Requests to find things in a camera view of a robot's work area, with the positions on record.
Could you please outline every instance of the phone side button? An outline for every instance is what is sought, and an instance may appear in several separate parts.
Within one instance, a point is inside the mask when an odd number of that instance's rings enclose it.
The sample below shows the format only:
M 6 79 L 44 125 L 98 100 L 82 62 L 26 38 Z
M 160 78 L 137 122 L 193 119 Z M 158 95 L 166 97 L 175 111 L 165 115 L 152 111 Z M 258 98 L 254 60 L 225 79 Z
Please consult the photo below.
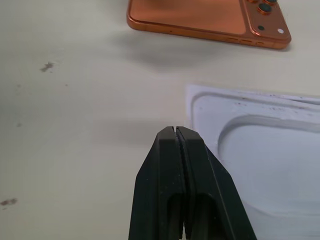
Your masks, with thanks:
M 230 43 L 237 43 L 238 39 L 237 38 L 233 38 L 233 37 L 227 37 L 225 39 L 225 41 L 230 42 Z
M 252 45 L 252 41 L 250 41 L 250 40 L 241 40 L 240 44 Z
M 255 43 L 255 45 L 262 47 L 262 46 L 264 46 L 265 44 L 264 44 L 263 42 L 257 41 L 257 42 Z

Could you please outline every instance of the clamp jaw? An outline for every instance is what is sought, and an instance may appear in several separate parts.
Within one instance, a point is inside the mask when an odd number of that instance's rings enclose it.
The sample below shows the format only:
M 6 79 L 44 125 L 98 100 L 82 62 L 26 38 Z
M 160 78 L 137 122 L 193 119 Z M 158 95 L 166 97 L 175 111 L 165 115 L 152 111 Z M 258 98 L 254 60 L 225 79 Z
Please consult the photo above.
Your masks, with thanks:
M 257 240 L 234 182 L 200 135 L 160 131 L 139 170 L 129 240 Z

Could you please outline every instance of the orange smartphone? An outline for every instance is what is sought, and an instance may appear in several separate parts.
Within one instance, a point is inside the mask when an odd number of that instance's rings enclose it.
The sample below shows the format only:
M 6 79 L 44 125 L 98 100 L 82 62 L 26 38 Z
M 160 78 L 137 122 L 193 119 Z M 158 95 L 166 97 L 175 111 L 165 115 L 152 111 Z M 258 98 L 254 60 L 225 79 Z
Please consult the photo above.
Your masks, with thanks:
M 284 49 L 291 35 L 277 0 L 130 0 L 136 30 Z

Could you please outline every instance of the white plastic tray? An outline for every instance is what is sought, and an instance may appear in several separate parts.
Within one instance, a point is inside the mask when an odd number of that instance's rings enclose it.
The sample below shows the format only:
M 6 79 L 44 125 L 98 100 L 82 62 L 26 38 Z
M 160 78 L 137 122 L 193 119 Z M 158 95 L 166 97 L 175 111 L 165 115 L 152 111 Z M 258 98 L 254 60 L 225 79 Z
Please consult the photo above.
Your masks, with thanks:
M 231 174 L 258 240 L 320 239 L 320 101 L 190 85 L 190 127 Z

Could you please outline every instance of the tabletop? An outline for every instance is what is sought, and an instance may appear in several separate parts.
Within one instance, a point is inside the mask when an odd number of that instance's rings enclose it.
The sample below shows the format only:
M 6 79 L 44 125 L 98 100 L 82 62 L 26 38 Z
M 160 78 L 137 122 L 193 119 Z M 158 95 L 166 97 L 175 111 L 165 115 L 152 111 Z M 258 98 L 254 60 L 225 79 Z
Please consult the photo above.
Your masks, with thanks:
M 133 30 L 128 0 L 0 1 L 0 239 L 128 238 L 136 174 L 202 84 L 320 96 L 320 2 L 286 50 Z

